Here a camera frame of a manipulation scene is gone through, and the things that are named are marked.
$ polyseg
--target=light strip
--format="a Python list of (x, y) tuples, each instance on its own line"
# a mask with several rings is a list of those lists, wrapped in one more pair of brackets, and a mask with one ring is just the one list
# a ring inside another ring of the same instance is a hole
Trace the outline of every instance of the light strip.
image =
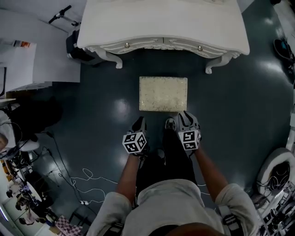
[(2, 210), (2, 207), (1, 207), (1, 206), (0, 206), (0, 211), (1, 211), (2, 214), (4, 215), (5, 219), (8, 221), (8, 218), (7, 218), (6, 214), (5, 214), (5, 212)]

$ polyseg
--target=dark floor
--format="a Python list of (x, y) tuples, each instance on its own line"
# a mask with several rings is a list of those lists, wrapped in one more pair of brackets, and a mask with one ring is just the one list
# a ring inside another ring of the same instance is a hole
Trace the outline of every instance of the dark floor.
[[(273, 52), (272, 41), (281, 29), (268, 0), (256, 0), (243, 18), (250, 44), (250, 54), (233, 59), (228, 65), (204, 73), (206, 59), (190, 52), (137, 50), (122, 55), (124, 66), (115, 69), (112, 62), (92, 68), (82, 65), (81, 83), (58, 83), (39, 90), (36, 99), (55, 96), (64, 109), (53, 130), (65, 164), (73, 177), (86, 176), (118, 181), (127, 159), (121, 142), (130, 125), (141, 115), (147, 121), (147, 136), (153, 147), (159, 145), (162, 122), (168, 113), (139, 111), (139, 77), (173, 76), (188, 78), (188, 111), (197, 116), (202, 129), (202, 145), (230, 182), (250, 189), (267, 155), (284, 147), (289, 133), (289, 115), (293, 105), (293, 81)], [(40, 134), (42, 145), (49, 147), (62, 166), (52, 139)], [(204, 183), (197, 164), (197, 182)], [(50, 157), (35, 163), (43, 174), (56, 170)], [(69, 217), (75, 208), (92, 214), (79, 205), (70, 186), (58, 177), (60, 187), (53, 209)], [(115, 184), (103, 180), (78, 181), (82, 190), (101, 188), (105, 192)], [(99, 191), (82, 194), (84, 200), (100, 201)], [(205, 205), (212, 207), (204, 195)], [(101, 204), (89, 205), (98, 212)]]

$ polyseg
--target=table leg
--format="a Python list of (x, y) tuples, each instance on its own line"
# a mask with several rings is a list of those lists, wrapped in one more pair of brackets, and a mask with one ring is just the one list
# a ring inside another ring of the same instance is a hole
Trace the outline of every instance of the table leg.
[(240, 56), (240, 53), (228, 52), (222, 55), (221, 57), (218, 57), (212, 61), (209, 61), (205, 69), (206, 74), (212, 74), (212, 69), (211, 69), (212, 67), (226, 65), (230, 62), (232, 58), (237, 58), (238, 56)]
[(92, 53), (95, 52), (97, 55), (106, 61), (114, 61), (117, 63), (116, 68), (121, 69), (123, 67), (123, 62), (122, 59), (119, 58), (118, 56), (115, 56), (114, 54), (111, 54), (107, 52), (106, 50), (100, 48), (99, 46), (94, 46), (94, 47), (87, 47), (89, 51)]

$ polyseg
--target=checkered cloth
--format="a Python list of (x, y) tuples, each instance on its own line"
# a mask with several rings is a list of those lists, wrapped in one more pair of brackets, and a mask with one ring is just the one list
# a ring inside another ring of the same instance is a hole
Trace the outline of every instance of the checkered cloth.
[(79, 236), (82, 229), (82, 226), (71, 225), (64, 216), (58, 219), (55, 226), (58, 227), (65, 236)]

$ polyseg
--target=speckled board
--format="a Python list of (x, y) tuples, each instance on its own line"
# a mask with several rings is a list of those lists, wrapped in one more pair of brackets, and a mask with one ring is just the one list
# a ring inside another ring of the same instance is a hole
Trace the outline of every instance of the speckled board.
[(156, 112), (186, 111), (188, 79), (140, 77), (139, 110)]

